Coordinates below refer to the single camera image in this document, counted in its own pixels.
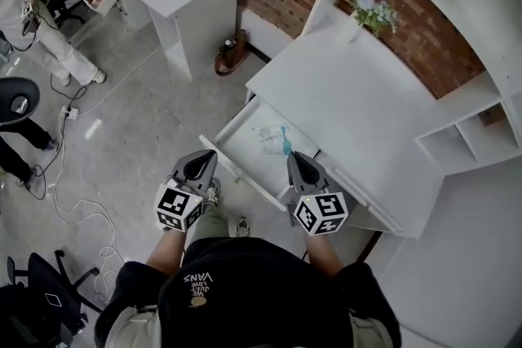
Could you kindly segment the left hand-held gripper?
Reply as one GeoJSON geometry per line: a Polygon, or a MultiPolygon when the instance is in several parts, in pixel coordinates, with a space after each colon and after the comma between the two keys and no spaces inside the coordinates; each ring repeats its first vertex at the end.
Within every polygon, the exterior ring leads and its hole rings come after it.
{"type": "Polygon", "coordinates": [[[188,232],[206,210],[206,190],[217,163],[217,154],[212,150],[192,152],[175,163],[155,196],[153,212],[158,229],[188,232]]]}

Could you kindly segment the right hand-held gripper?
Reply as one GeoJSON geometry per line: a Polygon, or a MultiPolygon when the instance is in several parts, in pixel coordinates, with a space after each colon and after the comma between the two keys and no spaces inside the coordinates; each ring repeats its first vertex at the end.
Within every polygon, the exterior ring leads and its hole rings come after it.
{"type": "Polygon", "coordinates": [[[287,172],[289,185],[282,202],[291,226],[301,226],[309,236],[338,231],[348,219],[348,193],[333,179],[325,179],[325,169],[302,152],[288,155],[287,172]],[[299,179],[304,184],[296,186],[299,179]]]}

